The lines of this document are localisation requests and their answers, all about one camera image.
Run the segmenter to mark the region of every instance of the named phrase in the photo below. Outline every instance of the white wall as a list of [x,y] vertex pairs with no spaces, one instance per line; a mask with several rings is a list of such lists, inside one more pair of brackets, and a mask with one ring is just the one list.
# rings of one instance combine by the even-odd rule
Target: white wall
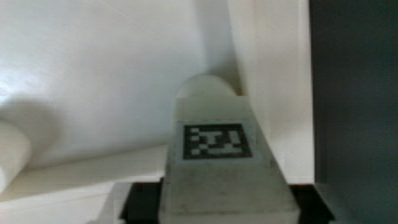
[[0,117],[30,167],[167,142],[183,81],[216,72],[238,87],[229,27],[225,0],[1,1]]
[[289,183],[314,181],[307,0],[229,0],[243,92]]

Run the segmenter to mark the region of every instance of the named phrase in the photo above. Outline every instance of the qr-like marker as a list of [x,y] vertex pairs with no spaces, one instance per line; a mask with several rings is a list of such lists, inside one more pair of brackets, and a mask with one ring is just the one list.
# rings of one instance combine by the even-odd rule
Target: qr-like marker
[[184,126],[184,159],[252,157],[241,124]]

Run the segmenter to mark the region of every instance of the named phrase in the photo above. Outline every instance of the white cylinder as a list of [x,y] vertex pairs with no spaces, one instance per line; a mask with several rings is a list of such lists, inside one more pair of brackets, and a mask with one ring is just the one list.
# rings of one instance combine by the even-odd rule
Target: white cylinder
[[0,193],[30,160],[30,141],[17,128],[0,121]]

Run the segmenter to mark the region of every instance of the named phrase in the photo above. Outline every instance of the white curved object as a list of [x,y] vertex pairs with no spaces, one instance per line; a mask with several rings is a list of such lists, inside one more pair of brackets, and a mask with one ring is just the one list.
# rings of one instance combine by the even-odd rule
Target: white curved object
[[0,193],[30,159],[30,140],[17,128],[0,121]]
[[177,97],[186,98],[211,95],[236,96],[236,93],[225,80],[213,75],[197,75],[184,82]]

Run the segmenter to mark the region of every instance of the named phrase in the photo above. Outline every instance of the black base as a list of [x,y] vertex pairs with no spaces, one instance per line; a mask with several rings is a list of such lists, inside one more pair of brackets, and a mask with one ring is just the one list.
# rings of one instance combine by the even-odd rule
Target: black base
[[[298,224],[328,224],[334,215],[312,185],[291,185],[291,192],[300,206]],[[120,219],[126,224],[158,224],[161,182],[135,183],[131,186]]]

